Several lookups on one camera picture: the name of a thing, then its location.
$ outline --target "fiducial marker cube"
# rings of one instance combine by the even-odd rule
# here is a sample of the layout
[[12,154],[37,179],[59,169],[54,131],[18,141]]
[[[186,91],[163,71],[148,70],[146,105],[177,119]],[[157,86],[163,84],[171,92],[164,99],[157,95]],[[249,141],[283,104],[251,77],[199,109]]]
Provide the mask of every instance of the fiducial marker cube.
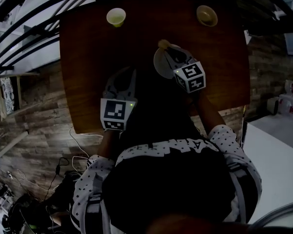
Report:
[[206,87],[205,72],[199,61],[175,69],[174,74],[177,83],[188,94]]
[[135,101],[101,99],[101,123],[104,129],[126,130]]

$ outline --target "beige bowl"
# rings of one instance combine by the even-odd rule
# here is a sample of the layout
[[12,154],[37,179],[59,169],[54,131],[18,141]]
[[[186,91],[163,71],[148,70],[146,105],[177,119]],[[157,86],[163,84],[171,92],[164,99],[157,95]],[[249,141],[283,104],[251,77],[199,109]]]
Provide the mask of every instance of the beige bowl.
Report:
[[216,12],[206,5],[201,5],[196,9],[196,17],[201,24],[208,27],[213,27],[218,22]]

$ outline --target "person's arm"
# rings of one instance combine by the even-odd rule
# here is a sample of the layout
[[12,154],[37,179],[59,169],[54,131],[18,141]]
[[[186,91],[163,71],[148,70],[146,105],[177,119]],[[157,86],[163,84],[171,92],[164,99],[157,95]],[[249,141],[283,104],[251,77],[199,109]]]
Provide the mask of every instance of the person's arm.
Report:
[[194,106],[198,112],[206,134],[209,135],[211,130],[218,125],[225,125],[225,121],[218,113],[216,107],[206,97],[204,90],[196,94],[197,99]]
[[228,127],[214,105],[200,92],[195,102],[208,139],[213,142],[224,155],[226,164],[236,188],[237,200],[233,200],[239,211],[228,216],[226,221],[236,220],[246,223],[251,218],[261,196],[261,178],[252,161],[237,143],[235,132]]
[[87,170],[75,184],[71,201],[70,217],[75,228],[82,234],[90,228],[92,233],[102,232],[102,218],[106,215],[101,208],[102,184],[115,165],[119,131],[107,130],[96,155],[87,161]]
[[102,142],[98,149],[98,155],[111,158],[113,160],[117,159],[117,143],[119,141],[119,131],[106,130],[103,135]]

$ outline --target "yellow cup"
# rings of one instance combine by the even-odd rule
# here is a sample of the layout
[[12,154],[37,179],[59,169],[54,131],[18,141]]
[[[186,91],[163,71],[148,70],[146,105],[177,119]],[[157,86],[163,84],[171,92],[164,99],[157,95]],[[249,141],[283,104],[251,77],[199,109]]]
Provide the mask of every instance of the yellow cup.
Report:
[[196,9],[196,17],[201,24],[208,27],[213,27],[218,23],[216,12],[206,5],[201,5]]
[[126,12],[121,8],[111,9],[106,15],[108,23],[112,24],[116,28],[123,25],[125,18]]

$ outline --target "wooden table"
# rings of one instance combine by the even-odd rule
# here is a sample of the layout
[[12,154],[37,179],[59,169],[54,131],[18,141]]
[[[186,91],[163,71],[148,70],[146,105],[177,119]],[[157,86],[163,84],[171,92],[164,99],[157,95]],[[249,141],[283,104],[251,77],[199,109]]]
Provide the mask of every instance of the wooden table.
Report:
[[[137,89],[145,95],[152,91],[152,76],[159,76],[153,56],[160,39],[189,50],[201,62],[207,95],[219,110],[249,104],[248,52],[239,15],[230,7],[211,5],[218,24],[210,28],[198,22],[198,5],[195,0],[123,0],[82,6],[61,19],[63,81],[77,133],[102,128],[100,98],[117,70],[134,65]],[[106,21],[115,7],[126,11],[120,28]]]

